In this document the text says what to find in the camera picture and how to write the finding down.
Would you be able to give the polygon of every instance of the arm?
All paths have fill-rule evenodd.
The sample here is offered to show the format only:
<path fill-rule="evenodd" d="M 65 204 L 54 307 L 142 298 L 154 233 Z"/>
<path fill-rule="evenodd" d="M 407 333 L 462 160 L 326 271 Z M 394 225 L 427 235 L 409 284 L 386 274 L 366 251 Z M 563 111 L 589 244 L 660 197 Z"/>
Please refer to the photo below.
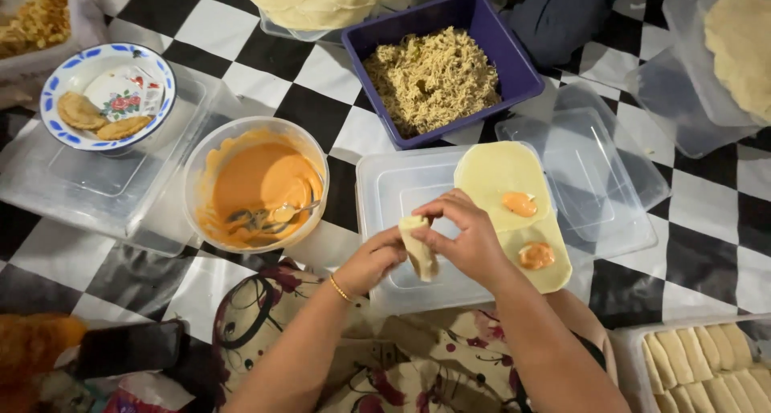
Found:
<path fill-rule="evenodd" d="M 387 229 L 361 248 L 334 274 L 346 295 L 367 293 L 407 255 L 397 228 Z M 249 372 L 223 413 L 311 411 L 327 378 L 345 328 L 350 302 L 323 282 Z"/>
<path fill-rule="evenodd" d="M 493 293 L 511 357 L 538 411 L 629 412 L 608 375 L 506 258 L 487 212 L 454 189 L 412 214 L 444 216 L 460 229 L 455 240 L 428 228 L 412 236 Z"/>

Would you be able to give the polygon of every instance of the smartphone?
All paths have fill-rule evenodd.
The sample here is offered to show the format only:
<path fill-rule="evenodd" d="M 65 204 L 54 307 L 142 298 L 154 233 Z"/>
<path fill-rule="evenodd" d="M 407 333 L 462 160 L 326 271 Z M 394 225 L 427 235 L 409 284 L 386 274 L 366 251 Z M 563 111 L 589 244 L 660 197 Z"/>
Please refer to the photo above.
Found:
<path fill-rule="evenodd" d="M 91 330 L 80 342 L 72 374 L 84 380 L 171 368 L 184 330 L 178 319 Z"/>

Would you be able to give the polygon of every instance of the tray of rolled spring rolls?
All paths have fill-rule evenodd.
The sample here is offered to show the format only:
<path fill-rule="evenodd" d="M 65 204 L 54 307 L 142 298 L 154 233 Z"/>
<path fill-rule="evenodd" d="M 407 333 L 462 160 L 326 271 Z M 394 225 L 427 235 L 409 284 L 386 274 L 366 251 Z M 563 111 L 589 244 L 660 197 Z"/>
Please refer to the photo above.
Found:
<path fill-rule="evenodd" d="M 635 413 L 771 412 L 771 313 L 616 329 L 610 338 Z"/>

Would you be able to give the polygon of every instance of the fried empanada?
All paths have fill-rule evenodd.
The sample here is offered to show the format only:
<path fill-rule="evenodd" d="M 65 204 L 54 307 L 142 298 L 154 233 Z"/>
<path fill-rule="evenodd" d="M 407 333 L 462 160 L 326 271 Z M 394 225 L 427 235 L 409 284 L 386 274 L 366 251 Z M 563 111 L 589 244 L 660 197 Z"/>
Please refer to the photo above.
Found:
<path fill-rule="evenodd" d="M 153 117 L 130 117 L 105 125 L 96 132 L 96 136 L 103 141 L 118 141 L 124 137 L 139 133 Z"/>
<path fill-rule="evenodd" d="M 66 92 L 56 103 L 56 109 L 64 123 L 78 130 L 99 130 L 110 123 L 88 98 L 79 93 Z"/>

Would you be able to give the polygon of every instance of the woman's left hand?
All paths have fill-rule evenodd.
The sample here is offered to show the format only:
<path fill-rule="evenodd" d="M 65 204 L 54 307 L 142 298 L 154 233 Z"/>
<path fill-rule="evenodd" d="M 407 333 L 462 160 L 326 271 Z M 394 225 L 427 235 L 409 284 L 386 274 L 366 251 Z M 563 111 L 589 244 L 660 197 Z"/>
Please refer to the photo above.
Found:
<path fill-rule="evenodd" d="M 384 230 L 361 245 L 335 273 L 335 282 L 349 296 L 363 296 L 407 259 L 399 228 Z"/>

